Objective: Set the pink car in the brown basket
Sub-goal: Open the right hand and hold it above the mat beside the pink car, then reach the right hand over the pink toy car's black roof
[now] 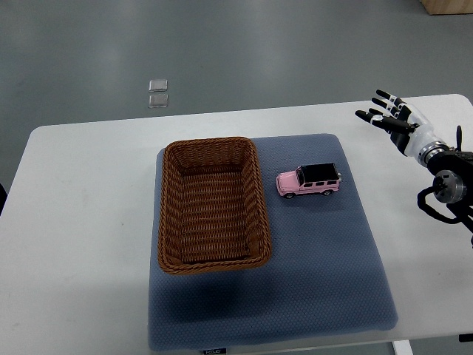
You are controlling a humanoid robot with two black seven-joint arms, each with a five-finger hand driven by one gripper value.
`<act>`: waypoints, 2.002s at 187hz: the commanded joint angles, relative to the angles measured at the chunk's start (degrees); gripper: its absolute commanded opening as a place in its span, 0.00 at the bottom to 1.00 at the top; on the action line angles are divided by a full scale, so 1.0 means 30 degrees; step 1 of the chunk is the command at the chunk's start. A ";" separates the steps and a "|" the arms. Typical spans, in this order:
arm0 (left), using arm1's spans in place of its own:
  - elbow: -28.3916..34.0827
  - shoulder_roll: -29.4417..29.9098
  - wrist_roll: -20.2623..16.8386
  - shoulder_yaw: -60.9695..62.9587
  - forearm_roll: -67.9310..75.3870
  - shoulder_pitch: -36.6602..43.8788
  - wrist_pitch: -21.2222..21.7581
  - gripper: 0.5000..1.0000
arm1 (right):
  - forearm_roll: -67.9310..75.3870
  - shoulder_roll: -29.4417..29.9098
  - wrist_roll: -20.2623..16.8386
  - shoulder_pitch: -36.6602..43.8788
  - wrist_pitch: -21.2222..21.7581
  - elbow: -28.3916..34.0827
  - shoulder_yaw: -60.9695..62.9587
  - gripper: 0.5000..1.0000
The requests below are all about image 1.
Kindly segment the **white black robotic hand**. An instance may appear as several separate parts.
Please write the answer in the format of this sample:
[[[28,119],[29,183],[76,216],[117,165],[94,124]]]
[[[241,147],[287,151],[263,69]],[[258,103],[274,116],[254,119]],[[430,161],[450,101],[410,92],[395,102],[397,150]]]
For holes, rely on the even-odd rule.
[[[435,135],[433,125],[416,107],[380,89],[376,95],[372,102],[379,106],[378,109],[358,110],[355,115],[388,133],[402,155],[414,157],[425,165],[427,155],[448,149],[446,143]]]

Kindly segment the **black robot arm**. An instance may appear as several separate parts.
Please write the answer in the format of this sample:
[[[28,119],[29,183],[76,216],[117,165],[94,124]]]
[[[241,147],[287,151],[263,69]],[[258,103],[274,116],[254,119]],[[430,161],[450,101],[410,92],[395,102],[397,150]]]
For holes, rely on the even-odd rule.
[[[434,176],[432,185],[417,196],[418,208],[445,224],[462,223],[472,230],[472,153],[448,149],[436,143],[420,154],[420,162]],[[453,214],[448,217],[426,202],[428,195],[446,205]]]

